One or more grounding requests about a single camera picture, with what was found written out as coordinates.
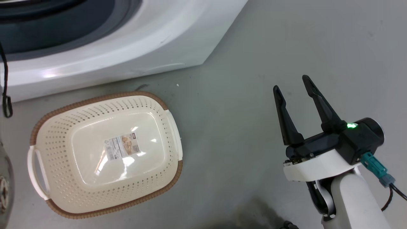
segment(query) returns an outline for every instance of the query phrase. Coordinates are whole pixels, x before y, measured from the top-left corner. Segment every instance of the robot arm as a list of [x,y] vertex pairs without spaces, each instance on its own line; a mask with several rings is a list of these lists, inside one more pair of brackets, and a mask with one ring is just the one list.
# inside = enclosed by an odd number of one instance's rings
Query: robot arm
[[394,178],[373,156],[385,140],[381,126],[371,118],[354,123],[341,120],[311,79],[304,75],[302,80],[317,107],[323,132],[304,139],[286,110],[280,89],[274,87],[281,134],[288,145],[285,176],[306,182],[325,229],[389,229],[357,168],[363,164],[384,187],[393,187]]

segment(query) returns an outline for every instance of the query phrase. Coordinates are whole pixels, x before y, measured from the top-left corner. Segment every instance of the washing machine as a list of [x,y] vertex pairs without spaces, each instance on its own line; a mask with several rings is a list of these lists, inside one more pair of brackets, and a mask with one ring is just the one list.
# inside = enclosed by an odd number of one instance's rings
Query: washing machine
[[0,0],[8,93],[15,102],[200,65],[246,2]]

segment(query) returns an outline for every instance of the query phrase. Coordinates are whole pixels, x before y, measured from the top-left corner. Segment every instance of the white handle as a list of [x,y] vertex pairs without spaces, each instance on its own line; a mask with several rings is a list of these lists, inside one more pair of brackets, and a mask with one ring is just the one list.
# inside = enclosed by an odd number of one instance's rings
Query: white handle
[[34,186],[34,189],[37,191],[38,195],[42,197],[44,200],[48,200],[49,196],[48,194],[42,189],[41,185],[39,184],[38,181],[38,176],[37,173],[35,172],[35,161],[34,161],[34,153],[38,157],[39,165],[41,167],[41,172],[42,176],[44,178],[45,186],[47,190],[49,190],[49,185],[47,178],[45,176],[45,171],[44,171],[44,166],[42,165],[41,157],[39,155],[38,150],[34,150],[34,146],[30,146],[30,150],[28,150],[28,155],[27,155],[27,166],[28,166],[28,175],[30,176],[31,183]]
[[177,124],[175,123],[174,117],[169,110],[165,111],[168,116],[168,123],[170,125],[171,133],[174,136],[175,142],[175,149],[178,152],[178,160],[182,160],[182,145],[181,145],[181,137],[179,136]]

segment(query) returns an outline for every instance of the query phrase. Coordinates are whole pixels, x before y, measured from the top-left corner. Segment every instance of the brown basket rim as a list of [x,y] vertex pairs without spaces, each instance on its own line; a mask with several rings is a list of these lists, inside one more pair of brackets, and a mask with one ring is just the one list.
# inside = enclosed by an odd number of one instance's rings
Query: brown basket rim
[[[39,129],[42,127],[42,125],[48,119],[54,117],[55,115],[59,115],[59,114],[64,113],[66,111],[69,111],[69,110],[72,110],[72,109],[75,109],[75,108],[78,108],[78,107],[82,107],[82,106],[85,106],[85,105],[89,105],[89,104],[92,104],[92,103],[101,102],[101,101],[104,101],[104,100],[116,99],[116,98],[128,97],[128,96],[136,96],[136,95],[142,95],[142,96],[150,97],[150,98],[156,100],[162,106],[162,108],[164,110],[168,110],[167,105],[159,97],[157,97],[156,95],[154,95],[152,93],[144,92],[144,91],[122,92],[122,93],[104,95],[104,96],[99,96],[99,97],[95,97],[95,98],[92,98],[92,99],[83,100],[81,102],[73,103],[73,104],[70,104],[68,106],[64,106],[62,108],[56,109],[56,110],[54,110],[52,112],[49,112],[48,114],[44,115],[37,122],[37,124],[34,126],[32,132],[31,132],[30,145],[33,146],[33,145],[36,144]],[[104,215],[104,214],[107,214],[107,213],[119,211],[119,210],[122,210],[122,209],[125,209],[125,208],[128,208],[128,207],[140,204],[140,203],[142,203],[144,201],[150,200],[150,199],[152,199],[154,197],[157,197],[157,196],[165,193],[166,191],[168,191],[178,181],[179,176],[181,175],[182,165],[183,165],[182,160],[178,161],[178,167],[177,167],[177,171],[175,173],[174,178],[164,188],[161,188],[160,190],[157,190],[157,191],[155,191],[153,193],[150,193],[150,194],[148,194],[146,196],[143,196],[143,197],[140,197],[138,199],[129,201],[127,203],[123,203],[121,205],[117,205],[117,206],[113,206],[113,207],[109,207],[109,208],[105,208],[105,209],[100,209],[100,210],[96,210],[96,211],[84,212],[84,213],[70,213],[70,212],[64,211],[60,207],[58,207],[54,203],[54,201],[52,199],[46,200],[46,203],[58,215],[63,216],[65,218],[69,218],[69,219],[84,219],[84,218],[90,218],[90,217],[94,217],[94,216],[101,216],[101,215]]]

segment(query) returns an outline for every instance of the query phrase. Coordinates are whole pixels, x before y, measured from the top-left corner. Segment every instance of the barcode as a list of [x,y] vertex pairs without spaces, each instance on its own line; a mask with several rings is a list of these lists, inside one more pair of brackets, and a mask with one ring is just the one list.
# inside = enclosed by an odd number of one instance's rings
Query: barcode
[[133,146],[133,150],[136,151],[137,153],[140,152],[140,149],[138,148],[138,145],[134,145],[134,146]]
[[113,160],[114,156],[113,156],[112,148],[110,146],[106,146],[106,152],[107,152],[107,158],[109,160]]

